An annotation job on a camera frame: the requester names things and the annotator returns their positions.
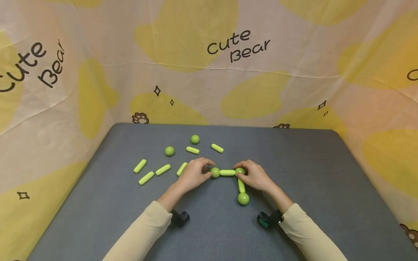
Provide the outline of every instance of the bear paw print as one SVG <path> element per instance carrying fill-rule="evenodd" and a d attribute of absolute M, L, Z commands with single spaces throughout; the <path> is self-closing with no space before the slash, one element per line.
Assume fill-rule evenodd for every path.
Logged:
<path fill-rule="evenodd" d="M 150 120 L 148 120 L 148 117 L 145 113 L 141 112 L 141 113 L 135 113 L 135 115 L 132 115 L 132 122 L 133 123 L 142 123 L 142 124 L 147 124 L 150 122 Z"/>
<path fill-rule="evenodd" d="M 418 231 L 414 229 L 409 229 L 404 224 L 400 224 L 400 226 L 402 227 L 403 231 L 405 231 L 406 235 L 409 237 L 412 244 L 414 244 L 414 246 L 418 248 Z"/>
<path fill-rule="evenodd" d="M 289 129 L 289 128 L 290 128 L 290 124 L 280 123 L 279 125 L 274 126 L 273 128 L 279 128 L 279 129 Z"/>

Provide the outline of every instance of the hand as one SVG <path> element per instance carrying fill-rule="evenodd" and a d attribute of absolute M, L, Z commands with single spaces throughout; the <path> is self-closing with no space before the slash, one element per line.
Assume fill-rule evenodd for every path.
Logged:
<path fill-rule="evenodd" d="M 267 192 L 276 187 L 276 184 L 269 178 L 264 169 L 257 163 L 251 160 L 241 161 L 234 166 L 234 168 L 238 167 L 244 167 L 248 170 L 248 176 L 242 173 L 236 174 L 236 176 L 244 181 L 245 184 L 264 192 Z"/>
<path fill-rule="evenodd" d="M 198 158 L 187 164 L 176 182 L 184 193 L 197 188 L 212 176 L 211 172 L 202 174 L 205 165 L 215 165 L 215 163 L 206 158 Z"/>

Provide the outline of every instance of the beige sleeve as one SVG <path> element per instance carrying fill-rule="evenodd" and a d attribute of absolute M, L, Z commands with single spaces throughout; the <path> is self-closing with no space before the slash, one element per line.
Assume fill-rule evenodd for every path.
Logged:
<path fill-rule="evenodd" d="M 308 261 L 347 261 L 340 249 L 312 221 L 300 206 L 294 203 L 284 213 L 280 227 L 293 240 Z"/>
<path fill-rule="evenodd" d="M 172 215 L 153 201 L 117 240 L 103 261 L 143 260 L 170 225 Z"/>

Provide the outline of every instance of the beige fabric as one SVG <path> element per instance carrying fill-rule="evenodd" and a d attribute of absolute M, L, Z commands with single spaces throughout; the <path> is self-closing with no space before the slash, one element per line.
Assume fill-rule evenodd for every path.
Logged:
<path fill-rule="evenodd" d="M 300 206 L 294 203 L 284 213 L 280 227 L 299 247 L 307 261 L 347 261 L 343 253 L 312 221 Z"/>
<path fill-rule="evenodd" d="M 123 233 L 103 261 L 143 260 L 170 225 L 172 216 L 160 203 L 153 201 Z"/>
<path fill-rule="evenodd" d="M 140 261 L 170 225 L 172 214 L 153 201 L 109 250 L 103 261 Z M 298 204 L 284 213 L 280 226 L 307 261 L 347 261 L 338 247 Z"/>
<path fill-rule="evenodd" d="M 28 257 L 118 122 L 332 129 L 418 230 L 418 1 L 1 0 L 0 13 L 0 260 Z"/>

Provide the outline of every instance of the green ball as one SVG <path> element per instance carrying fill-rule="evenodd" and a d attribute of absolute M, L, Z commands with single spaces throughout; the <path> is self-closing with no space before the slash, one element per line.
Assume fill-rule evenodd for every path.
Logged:
<path fill-rule="evenodd" d="M 166 153 L 167 156 L 173 156 L 173 154 L 174 154 L 174 148 L 171 147 L 171 146 L 166 147 L 166 150 L 164 152 Z"/>
<path fill-rule="evenodd" d="M 213 167 L 210 172 L 212 172 L 212 177 L 217 178 L 221 175 L 221 171 L 217 167 Z"/>
<path fill-rule="evenodd" d="M 242 173 L 242 174 L 244 174 L 244 175 L 245 175 L 245 170 L 244 170 L 243 168 L 241 168 L 241 167 L 238 167 L 238 168 L 235 170 L 235 174 L 237 174 L 237 173 Z"/>
<path fill-rule="evenodd" d="M 250 196 L 247 193 L 238 194 L 238 203 L 245 206 L 250 202 Z"/>
<path fill-rule="evenodd" d="M 198 144 L 200 141 L 200 138 L 197 135 L 193 135 L 190 140 L 193 144 Z"/>

